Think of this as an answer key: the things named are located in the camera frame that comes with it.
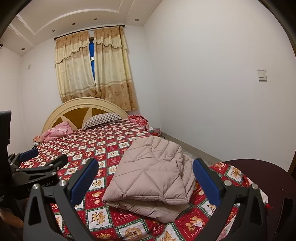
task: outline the dark maroon stool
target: dark maroon stool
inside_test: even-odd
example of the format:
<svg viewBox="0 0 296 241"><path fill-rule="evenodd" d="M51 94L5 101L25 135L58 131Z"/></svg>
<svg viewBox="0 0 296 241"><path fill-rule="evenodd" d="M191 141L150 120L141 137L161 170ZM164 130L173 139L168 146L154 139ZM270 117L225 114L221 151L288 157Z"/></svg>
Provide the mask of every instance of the dark maroon stool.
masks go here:
<svg viewBox="0 0 296 241"><path fill-rule="evenodd" d="M293 199L295 205L296 181L285 170L266 161L239 159L225 163L238 168L267 194L268 203L272 206L266 216L267 240L272 241L275 237L284 198Z"/></svg>

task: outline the beige curtain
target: beige curtain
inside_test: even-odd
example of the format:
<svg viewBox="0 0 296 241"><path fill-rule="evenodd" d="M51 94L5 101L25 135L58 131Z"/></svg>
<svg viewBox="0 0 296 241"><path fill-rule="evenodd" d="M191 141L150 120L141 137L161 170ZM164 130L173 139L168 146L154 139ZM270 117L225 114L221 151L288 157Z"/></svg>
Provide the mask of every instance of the beige curtain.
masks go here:
<svg viewBox="0 0 296 241"><path fill-rule="evenodd" d="M125 111L138 109L123 28L95 29L94 51L96 97Z"/></svg>
<svg viewBox="0 0 296 241"><path fill-rule="evenodd" d="M89 54L88 31L57 39L55 68L62 102L96 95L96 84Z"/></svg>

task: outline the blue gripper pad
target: blue gripper pad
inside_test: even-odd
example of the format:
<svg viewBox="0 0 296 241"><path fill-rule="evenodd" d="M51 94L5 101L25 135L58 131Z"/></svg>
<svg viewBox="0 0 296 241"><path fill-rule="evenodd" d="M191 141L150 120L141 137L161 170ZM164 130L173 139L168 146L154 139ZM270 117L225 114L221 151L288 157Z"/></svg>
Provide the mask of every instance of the blue gripper pad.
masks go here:
<svg viewBox="0 0 296 241"><path fill-rule="evenodd" d="M79 205L98 173L98 161L90 158L84 167L76 171L69 179L67 196L72 206Z"/></svg>
<svg viewBox="0 0 296 241"><path fill-rule="evenodd" d="M223 191L220 177L214 171L211 171L200 158L193 161L192 169L209 202L218 207L221 203L221 192Z"/></svg>
<svg viewBox="0 0 296 241"><path fill-rule="evenodd" d="M31 160L32 158L38 156L38 154L39 152L37 148L23 152L20 154L20 162L26 162L28 160Z"/></svg>

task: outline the wall switch plate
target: wall switch plate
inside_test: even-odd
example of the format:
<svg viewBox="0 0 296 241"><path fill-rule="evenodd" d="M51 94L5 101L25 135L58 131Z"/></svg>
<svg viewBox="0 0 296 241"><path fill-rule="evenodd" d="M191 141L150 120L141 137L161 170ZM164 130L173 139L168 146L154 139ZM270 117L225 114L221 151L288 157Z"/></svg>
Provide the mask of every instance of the wall switch plate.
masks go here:
<svg viewBox="0 0 296 241"><path fill-rule="evenodd" d="M258 69L257 72L258 72L259 81L267 81L265 69Z"/></svg>

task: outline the white wall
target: white wall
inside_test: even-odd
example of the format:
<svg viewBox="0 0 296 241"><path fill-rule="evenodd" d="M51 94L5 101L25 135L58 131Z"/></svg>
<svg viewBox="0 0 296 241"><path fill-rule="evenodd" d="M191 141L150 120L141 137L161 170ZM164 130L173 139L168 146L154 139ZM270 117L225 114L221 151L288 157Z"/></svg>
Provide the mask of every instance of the white wall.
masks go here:
<svg viewBox="0 0 296 241"><path fill-rule="evenodd" d="M9 49L0 48L0 111L11 110L8 154L24 152L32 146L25 142L24 125L19 102L19 69L21 57Z"/></svg>
<svg viewBox="0 0 296 241"><path fill-rule="evenodd" d="M154 75L144 28L127 26L125 35L139 112L151 126L160 127L156 93L154 92ZM41 134L47 118L55 108L62 104L54 68L54 50L55 41L49 39L22 57L20 102L28 143L32 143L32 138L35 135Z"/></svg>
<svg viewBox="0 0 296 241"><path fill-rule="evenodd" d="M257 0L163 0L144 25L162 131L223 161L288 170L296 150L296 60ZM268 82L259 82L266 69Z"/></svg>

